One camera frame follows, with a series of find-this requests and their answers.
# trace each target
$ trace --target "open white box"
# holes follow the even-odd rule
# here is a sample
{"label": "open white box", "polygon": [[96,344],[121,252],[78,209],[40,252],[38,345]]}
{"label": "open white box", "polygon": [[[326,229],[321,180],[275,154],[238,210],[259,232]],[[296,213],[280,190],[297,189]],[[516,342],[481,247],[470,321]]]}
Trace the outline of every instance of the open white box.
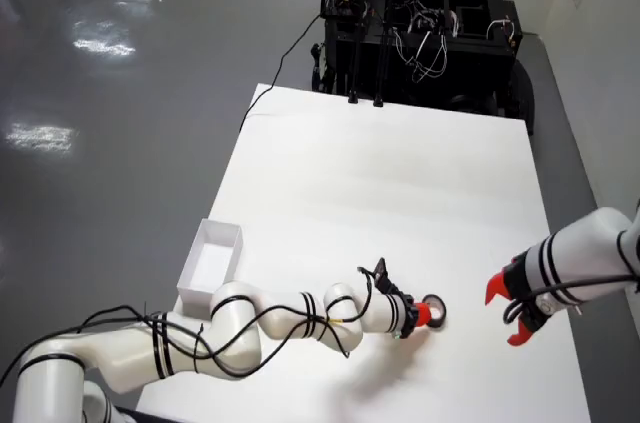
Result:
{"label": "open white box", "polygon": [[182,302],[208,311],[213,293],[233,279],[241,252],[238,225],[202,220],[178,280]]}

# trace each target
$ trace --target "robotic arm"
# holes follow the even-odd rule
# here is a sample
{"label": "robotic arm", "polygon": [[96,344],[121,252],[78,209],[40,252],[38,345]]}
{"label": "robotic arm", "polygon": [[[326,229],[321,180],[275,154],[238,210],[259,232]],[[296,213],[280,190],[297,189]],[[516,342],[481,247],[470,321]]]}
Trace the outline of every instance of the robotic arm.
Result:
{"label": "robotic arm", "polygon": [[632,282],[640,284],[640,207],[633,223],[600,208],[514,257],[489,280],[485,304],[512,300],[504,322],[518,320],[508,342],[520,346],[557,311]]}
{"label": "robotic arm", "polygon": [[[314,338],[348,356],[363,333],[407,338],[417,327],[443,324],[442,300],[428,295],[415,302],[389,280],[384,259],[374,272],[359,271],[367,277],[366,294],[338,283],[327,290],[322,306],[309,293],[276,294],[231,282],[213,295],[208,324],[164,313],[115,331],[43,341],[23,359],[13,421],[79,423],[83,392],[85,407],[87,403],[84,371],[89,368],[99,369],[118,393],[181,371],[239,379],[258,371],[290,338]],[[380,294],[373,294],[372,281]],[[439,310],[438,318],[432,317],[430,306]],[[264,360],[256,323],[269,338],[283,340]],[[96,393],[93,386],[89,390]],[[108,400],[102,407],[113,412]]]}

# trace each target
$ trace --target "gray floor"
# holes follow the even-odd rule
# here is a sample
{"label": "gray floor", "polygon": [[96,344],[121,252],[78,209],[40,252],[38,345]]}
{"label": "gray floor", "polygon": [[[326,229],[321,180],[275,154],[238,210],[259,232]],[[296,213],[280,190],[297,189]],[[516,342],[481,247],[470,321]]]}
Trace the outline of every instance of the gray floor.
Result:
{"label": "gray floor", "polygon": [[[257,82],[319,0],[0,0],[0,367],[119,303],[168,308]],[[279,84],[309,88],[316,24]],[[542,44],[533,149],[552,230],[594,207]],[[634,421],[640,343],[613,295],[572,326],[594,422]],[[15,379],[0,392],[11,411]],[[132,406],[135,395],[118,398]],[[535,411],[523,395],[523,408]]]}

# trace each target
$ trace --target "black power cord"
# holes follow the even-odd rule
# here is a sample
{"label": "black power cord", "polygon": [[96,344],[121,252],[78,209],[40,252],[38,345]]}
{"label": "black power cord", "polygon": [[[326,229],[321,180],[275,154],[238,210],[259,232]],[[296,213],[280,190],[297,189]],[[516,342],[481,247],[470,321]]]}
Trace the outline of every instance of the black power cord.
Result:
{"label": "black power cord", "polygon": [[623,282],[636,282],[640,283],[640,278],[635,275],[616,275],[616,276],[603,276],[600,278],[585,278],[582,280],[568,281],[566,283],[559,283],[557,285],[545,286],[532,291],[523,298],[514,298],[507,308],[504,310],[502,320],[505,324],[513,323],[523,311],[523,305],[527,302],[535,300],[539,295],[545,293],[551,293],[558,290],[567,290],[570,288],[583,288],[585,286],[594,285],[607,285],[609,283],[623,283]]}
{"label": "black power cord", "polygon": [[247,116],[249,115],[249,112],[251,110],[253,110],[253,107],[256,106],[256,103],[258,103],[258,100],[260,98],[262,98],[264,96],[265,93],[270,92],[271,90],[273,90],[273,87],[276,85],[276,81],[278,80],[278,76],[280,76],[280,71],[282,70],[282,64],[284,63],[284,59],[287,57],[287,55],[289,53],[291,53],[293,51],[293,49],[296,47],[296,45],[298,43],[300,43],[300,40],[302,40],[302,38],[304,38],[306,36],[306,34],[309,32],[309,30],[311,29],[311,27],[313,26],[313,24],[318,20],[318,18],[320,18],[322,16],[322,13],[319,13],[318,15],[315,16],[315,18],[313,20],[311,20],[311,23],[309,23],[309,25],[305,28],[305,30],[302,32],[302,34],[298,37],[298,39],[293,43],[293,45],[291,45],[291,48],[289,48],[284,55],[282,55],[282,57],[280,58],[280,65],[278,66],[278,71],[276,71],[276,76],[273,77],[273,81],[271,82],[271,86],[269,88],[267,88],[266,90],[264,90],[262,93],[260,93],[258,95],[258,97],[253,101],[253,103],[251,103],[251,105],[249,106],[249,108],[247,109],[247,111],[245,112],[244,116],[242,117],[242,122],[240,123],[240,129],[238,130],[238,133],[240,133],[242,131],[242,127],[244,126],[244,122],[247,119]]}
{"label": "black power cord", "polygon": [[[286,306],[286,305],[273,305],[270,306],[269,308],[264,309],[263,311],[261,311],[260,313],[258,313],[257,315],[255,315],[251,321],[249,321],[244,327],[242,327],[227,343],[225,343],[224,345],[222,345],[220,348],[218,348],[217,350],[212,350],[212,348],[209,346],[209,344],[202,338],[201,336],[201,332],[193,332],[190,329],[179,325],[177,323],[174,323],[172,321],[167,320],[166,318],[161,318],[161,317],[157,317],[157,316],[153,316],[153,315],[143,315],[142,313],[136,311],[132,306],[130,305],[119,305],[119,306],[115,306],[113,308],[108,308],[108,309],[104,309],[104,310],[100,310],[97,311],[95,313],[93,313],[92,315],[90,315],[81,325],[77,325],[77,326],[72,326],[69,328],[65,328],[63,330],[59,330],[59,331],[55,331],[53,333],[49,333],[45,336],[42,336],[34,341],[32,341],[31,343],[29,343],[28,345],[26,345],[17,355],[16,357],[11,361],[11,363],[9,364],[9,366],[7,367],[7,369],[5,370],[5,372],[2,375],[2,378],[0,378],[0,388],[2,387],[2,385],[5,383],[5,381],[7,380],[9,374],[11,373],[11,370],[13,370],[13,368],[18,364],[18,362],[20,361],[20,359],[34,346],[49,340],[51,338],[55,338],[57,336],[62,336],[64,334],[68,334],[68,333],[73,333],[73,332],[77,332],[80,333],[81,331],[87,329],[87,328],[94,328],[97,326],[101,326],[101,325],[105,325],[105,324],[112,324],[112,323],[144,323],[153,334],[155,334],[156,336],[158,336],[159,338],[162,338],[163,341],[166,341],[171,347],[173,347],[176,351],[178,351],[179,353],[192,358],[194,361],[194,368],[196,368],[195,363],[197,360],[206,360],[206,359],[212,359],[216,365],[220,368],[220,370],[222,370],[222,372],[224,372],[226,375],[231,376],[233,378],[245,378],[247,376],[250,376],[254,373],[256,373],[257,371],[259,371],[261,368],[263,368],[269,361],[271,361],[271,359],[284,347],[284,345],[291,339],[291,337],[293,336],[293,334],[295,333],[295,331],[300,328],[302,325],[306,325],[309,324],[309,322],[314,322],[320,325],[323,325],[325,327],[325,329],[328,329],[332,334],[333,337],[336,340],[336,343],[338,344],[338,348],[340,349],[341,353],[344,355],[345,358],[349,357],[349,352],[347,352],[344,347],[342,346],[342,342],[340,341],[340,338],[338,337],[338,334],[336,333],[334,327],[331,325],[332,322],[341,322],[341,323],[352,323],[354,321],[359,320],[360,318],[362,318],[362,316],[364,316],[364,314],[367,312],[368,308],[369,308],[369,304],[371,302],[371,297],[372,297],[372,293],[373,293],[373,285],[371,283],[371,273],[368,272],[367,270],[365,270],[364,268],[358,268],[358,270],[363,273],[366,278],[367,278],[367,299],[365,301],[365,304],[362,307],[362,310],[355,316],[350,317],[350,318],[345,318],[342,320],[331,320],[329,319],[328,315],[326,318],[323,318],[321,316],[318,315],[310,315],[307,312],[303,312],[300,310],[297,310],[295,308]],[[235,296],[231,296],[228,298],[225,298],[224,300],[222,300],[212,311],[211,313],[211,319],[213,319],[213,316],[215,315],[215,313],[217,311],[219,311],[221,308],[223,308],[225,305],[233,302],[233,301],[237,301],[237,300],[246,300],[246,301],[251,301],[249,299],[249,297],[244,296],[244,295],[235,295]],[[245,372],[238,372],[238,371],[234,371],[230,368],[228,368],[222,361],[220,361],[219,359],[219,355],[220,353],[222,353],[223,351],[225,351],[227,348],[229,348],[231,345],[233,345],[246,331],[249,330],[249,328],[251,328],[251,326],[253,326],[258,320],[260,320],[260,318],[262,318],[264,315],[266,315],[267,313],[274,311],[274,310],[287,310],[291,313],[294,313],[296,315],[299,316],[303,316],[305,317],[304,320],[301,320],[299,323],[297,323],[296,325],[294,325],[291,330],[289,331],[289,333],[287,333],[287,335],[283,338],[282,342],[264,359],[260,362],[260,364],[258,364],[256,367],[247,370]],[[102,315],[106,315],[109,313],[115,313],[115,312],[119,312],[119,311],[127,311],[129,313],[131,313],[133,316],[131,317],[126,317],[126,318],[105,318],[102,320],[97,320],[94,321],[95,318],[97,318],[98,316],[102,316]],[[174,328],[180,332],[182,332],[183,334],[190,336],[191,338],[194,339],[195,342],[195,350],[194,348],[184,348],[181,345],[179,345],[178,343],[176,343],[174,340],[172,340],[171,338],[166,338],[165,335],[163,335],[162,333],[162,326],[161,325],[166,325],[168,327]],[[205,348],[205,352],[204,353],[198,353],[197,347],[198,345],[202,345]]]}

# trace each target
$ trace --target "white table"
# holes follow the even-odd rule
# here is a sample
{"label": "white table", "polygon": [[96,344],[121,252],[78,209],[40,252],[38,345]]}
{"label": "white table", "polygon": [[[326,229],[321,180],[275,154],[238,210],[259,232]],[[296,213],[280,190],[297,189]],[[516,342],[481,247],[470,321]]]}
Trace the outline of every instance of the white table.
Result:
{"label": "white table", "polygon": [[291,341],[244,381],[182,373],[148,385],[139,411],[203,423],[589,421],[567,314],[512,348],[506,301],[484,306],[487,280],[548,234],[521,121],[276,88],[247,119],[210,217],[242,225],[237,279],[321,297],[337,281],[364,288],[356,266],[384,256],[401,289],[445,300],[446,328],[367,335],[348,360]]}

